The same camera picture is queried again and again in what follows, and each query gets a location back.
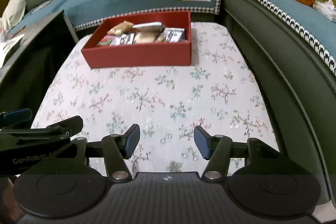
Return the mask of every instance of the snack package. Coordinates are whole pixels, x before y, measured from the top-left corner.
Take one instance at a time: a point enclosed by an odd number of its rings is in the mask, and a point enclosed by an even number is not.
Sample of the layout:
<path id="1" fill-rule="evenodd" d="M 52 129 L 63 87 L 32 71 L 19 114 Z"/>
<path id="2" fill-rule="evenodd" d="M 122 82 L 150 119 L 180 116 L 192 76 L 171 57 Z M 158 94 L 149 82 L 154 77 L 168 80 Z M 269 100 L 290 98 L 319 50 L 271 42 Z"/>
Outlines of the snack package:
<path id="1" fill-rule="evenodd" d="M 98 46 L 110 45 L 115 37 L 116 37 L 115 35 L 107 34 L 98 42 L 97 45 Z"/>
<path id="2" fill-rule="evenodd" d="M 154 43 L 159 33 L 157 32 L 137 32 L 134 38 L 134 43 Z"/>
<path id="3" fill-rule="evenodd" d="M 111 42 L 110 46 L 131 45 L 133 43 L 134 33 L 122 34 L 116 36 Z"/>
<path id="4" fill-rule="evenodd" d="M 181 39 L 185 39 L 185 30 L 183 28 L 165 28 L 156 39 L 156 42 L 179 42 Z"/>
<path id="5" fill-rule="evenodd" d="M 161 32 L 164 28 L 165 26 L 161 22 L 157 21 L 133 26 L 133 29 L 137 29 L 138 32 Z"/>
<path id="6" fill-rule="evenodd" d="M 133 23 L 124 21 L 117 26 L 114 26 L 111 30 L 109 30 L 107 33 L 112 35 L 122 35 L 123 33 L 129 31 L 133 27 Z"/>

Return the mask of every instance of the floral tablecloth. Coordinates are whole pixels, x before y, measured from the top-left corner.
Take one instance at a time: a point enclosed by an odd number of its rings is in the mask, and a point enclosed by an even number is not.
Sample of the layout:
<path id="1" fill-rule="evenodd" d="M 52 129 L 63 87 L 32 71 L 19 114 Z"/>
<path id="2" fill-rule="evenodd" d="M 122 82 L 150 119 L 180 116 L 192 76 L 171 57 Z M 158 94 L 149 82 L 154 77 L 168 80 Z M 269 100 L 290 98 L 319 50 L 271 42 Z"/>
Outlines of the floral tablecloth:
<path id="1" fill-rule="evenodd" d="M 137 123 L 140 142 L 126 160 L 133 175 L 202 174 L 207 161 L 194 143 L 196 125 L 210 135 L 223 134 L 237 142 L 256 137 L 278 149 L 254 75 L 227 29 L 198 22 L 192 29 L 193 66 L 187 67 L 91 70 L 81 54 L 89 36 L 84 37 L 50 85 L 32 127 L 80 115 L 84 128 L 79 136 L 100 141 Z M 91 159 L 90 164 L 106 174 L 103 159 Z M 229 174 L 243 164 L 232 159 Z"/>

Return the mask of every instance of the houndstooth trim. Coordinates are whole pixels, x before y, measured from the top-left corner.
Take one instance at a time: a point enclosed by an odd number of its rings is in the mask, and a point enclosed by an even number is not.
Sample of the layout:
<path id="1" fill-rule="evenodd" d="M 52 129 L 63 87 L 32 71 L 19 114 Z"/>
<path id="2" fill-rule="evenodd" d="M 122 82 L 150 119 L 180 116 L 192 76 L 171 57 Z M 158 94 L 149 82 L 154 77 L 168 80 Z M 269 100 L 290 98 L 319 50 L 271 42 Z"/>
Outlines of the houndstooth trim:
<path id="1" fill-rule="evenodd" d="M 336 75 L 336 63 L 335 59 L 331 54 L 325 49 L 325 47 L 310 33 L 305 27 L 298 23 L 286 12 L 281 10 L 279 7 L 274 5 L 269 0 L 257 0 L 267 9 L 273 12 L 276 16 L 282 19 L 288 26 L 290 26 L 296 33 L 298 33 L 304 40 L 306 40 L 309 45 L 315 50 L 315 52 L 322 58 L 324 63 L 329 67 L 334 75 Z"/>
<path id="2" fill-rule="evenodd" d="M 219 4 L 217 5 L 216 1 L 216 6 L 218 6 L 218 11 L 216 11 L 216 8 L 205 8 L 205 7 L 166 7 L 166 8 L 154 8 L 154 9 L 147 9 L 147 10 L 138 10 L 135 12 L 129 12 L 129 13 L 124 13 L 124 14 L 118 14 L 118 15 L 113 15 L 109 17 L 104 17 L 100 18 L 97 20 L 92 20 L 87 23 L 83 23 L 80 25 L 77 25 L 74 29 L 75 31 L 80 31 L 80 30 L 85 30 L 87 28 L 91 27 L 96 27 L 99 26 L 103 21 L 107 18 L 114 18 L 114 17 L 122 17 L 122 16 L 129 16 L 129 15 L 136 15 L 136 14 L 142 14 L 142 13 L 152 13 L 152 12 L 165 12 L 165 11 L 191 11 L 194 13 L 208 13 L 208 14 L 215 14 L 218 15 L 219 13 L 219 6 L 221 4 L 221 1 L 219 1 Z"/>

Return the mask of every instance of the red tray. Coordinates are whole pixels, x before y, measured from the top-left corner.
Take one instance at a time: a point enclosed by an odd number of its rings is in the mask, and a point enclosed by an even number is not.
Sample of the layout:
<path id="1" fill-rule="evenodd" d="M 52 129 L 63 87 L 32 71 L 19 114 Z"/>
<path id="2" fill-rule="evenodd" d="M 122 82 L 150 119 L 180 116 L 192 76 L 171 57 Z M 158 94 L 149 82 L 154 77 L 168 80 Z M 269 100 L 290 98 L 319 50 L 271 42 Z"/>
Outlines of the red tray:
<path id="1" fill-rule="evenodd" d="M 124 20 L 134 24 L 160 21 L 167 27 L 184 28 L 187 41 L 97 46 L 97 43 L 111 28 Z M 84 45 L 82 53 L 90 68 L 190 66 L 192 61 L 190 12 L 155 12 L 106 19 Z"/>

